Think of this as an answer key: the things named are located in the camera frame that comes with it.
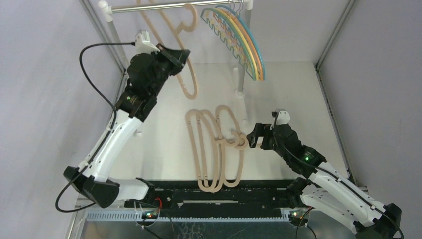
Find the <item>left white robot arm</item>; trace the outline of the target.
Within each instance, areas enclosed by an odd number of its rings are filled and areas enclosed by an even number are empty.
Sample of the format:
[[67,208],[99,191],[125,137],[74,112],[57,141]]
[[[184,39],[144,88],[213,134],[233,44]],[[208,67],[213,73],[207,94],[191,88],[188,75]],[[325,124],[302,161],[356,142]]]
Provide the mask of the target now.
[[141,179],[112,179],[114,161],[157,104],[157,97],[169,77],[179,74],[190,55],[188,49],[170,49],[158,43],[137,46],[126,70],[127,84],[113,104],[87,78],[93,89],[111,106],[112,118],[94,148],[77,167],[68,166],[63,176],[65,188],[73,187],[89,199],[92,205],[107,208],[115,201],[136,200],[151,207],[156,195],[152,184]]

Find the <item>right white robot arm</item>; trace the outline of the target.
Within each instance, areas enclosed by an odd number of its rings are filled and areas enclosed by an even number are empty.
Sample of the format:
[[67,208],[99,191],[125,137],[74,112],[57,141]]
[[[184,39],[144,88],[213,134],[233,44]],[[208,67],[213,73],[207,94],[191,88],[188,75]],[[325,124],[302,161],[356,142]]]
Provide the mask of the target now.
[[317,150],[301,143],[287,124],[257,123],[247,135],[250,148],[276,152],[299,174],[287,194],[293,207],[303,204],[337,220],[358,239],[404,238],[400,228],[402,210],[394,203],[375,200],[336,169]]

